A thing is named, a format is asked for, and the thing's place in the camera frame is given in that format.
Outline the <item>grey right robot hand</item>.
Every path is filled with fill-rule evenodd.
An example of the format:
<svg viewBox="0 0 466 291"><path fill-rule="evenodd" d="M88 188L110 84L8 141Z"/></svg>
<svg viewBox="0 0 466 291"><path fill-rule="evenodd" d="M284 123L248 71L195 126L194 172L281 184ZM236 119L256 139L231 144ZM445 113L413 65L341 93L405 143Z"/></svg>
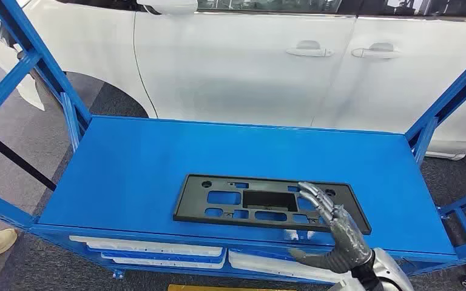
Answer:
<svg viewBox="0 0 466 291"><path fill-rule="evenodd" d="M373 277L374 252L365 242L361 231L344 209L334 204L328 195L314 184L299 182L300 195L307 199L329 227L335 245L327 254L306 253L291 248L288 252L299 263L327 269L334 273L351 272L354 277Z"/></svg>

